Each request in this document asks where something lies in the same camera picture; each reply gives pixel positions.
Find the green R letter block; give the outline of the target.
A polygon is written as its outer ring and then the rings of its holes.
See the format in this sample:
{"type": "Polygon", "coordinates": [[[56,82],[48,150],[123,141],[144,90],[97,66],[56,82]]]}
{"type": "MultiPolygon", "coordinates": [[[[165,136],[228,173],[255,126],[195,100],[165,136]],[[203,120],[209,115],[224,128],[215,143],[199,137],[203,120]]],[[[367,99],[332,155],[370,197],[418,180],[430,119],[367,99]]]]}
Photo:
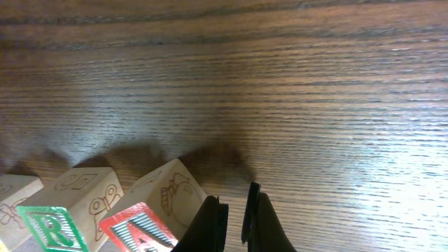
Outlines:
{"type": "Polygon", "coordinates": [[[72,168],[17,212],[44,251],[98,251],[107,240],[99,222],[123,195],[112,168],[72,168]]]}

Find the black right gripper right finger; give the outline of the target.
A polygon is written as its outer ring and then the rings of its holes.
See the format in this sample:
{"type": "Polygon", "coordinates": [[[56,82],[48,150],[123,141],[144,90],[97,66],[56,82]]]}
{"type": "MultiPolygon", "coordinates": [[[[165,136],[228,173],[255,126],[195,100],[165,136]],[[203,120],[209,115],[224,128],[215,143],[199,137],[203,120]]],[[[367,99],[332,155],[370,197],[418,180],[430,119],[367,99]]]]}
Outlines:
{"type": "Polygon", "coordinates": [[[248,252],[296,252],[288,240],[268,195],[251,182],[241,229],[248,252]]]}

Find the yellow C letter block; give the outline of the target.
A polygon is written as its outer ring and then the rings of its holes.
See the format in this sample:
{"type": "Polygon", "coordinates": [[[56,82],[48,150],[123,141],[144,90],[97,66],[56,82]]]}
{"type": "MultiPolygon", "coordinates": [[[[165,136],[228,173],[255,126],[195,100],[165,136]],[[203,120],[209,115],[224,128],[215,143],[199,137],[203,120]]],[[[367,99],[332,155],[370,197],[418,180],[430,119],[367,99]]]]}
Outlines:
{"type": "Polygon", "coordinates": [[[1,251],[13,251],[31,235],[17,206],[42,188],[37,176],[1,176],[1,251]]]}

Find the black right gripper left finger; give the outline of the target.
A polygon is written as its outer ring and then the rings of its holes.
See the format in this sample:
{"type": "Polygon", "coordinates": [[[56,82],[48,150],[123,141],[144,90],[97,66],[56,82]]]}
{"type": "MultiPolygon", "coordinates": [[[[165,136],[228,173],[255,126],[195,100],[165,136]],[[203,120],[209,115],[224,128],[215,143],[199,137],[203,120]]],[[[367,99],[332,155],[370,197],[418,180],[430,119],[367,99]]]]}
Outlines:
{"type": "Polygon", "coordinates": [[[182,239],[171,252],[223,252],[229,205],[207,196],[182,239]]]}

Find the red A letter block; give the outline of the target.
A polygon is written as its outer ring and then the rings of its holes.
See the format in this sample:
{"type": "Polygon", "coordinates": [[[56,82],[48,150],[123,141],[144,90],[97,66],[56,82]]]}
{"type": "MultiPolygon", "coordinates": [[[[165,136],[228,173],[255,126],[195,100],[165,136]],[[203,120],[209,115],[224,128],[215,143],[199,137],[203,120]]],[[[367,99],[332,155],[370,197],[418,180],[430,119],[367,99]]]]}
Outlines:
{"type": "Polygon", "coordinates": [[[171,251],[206,197],[175,159],[139,178],[99,226],[121,251],[171,251]]]}

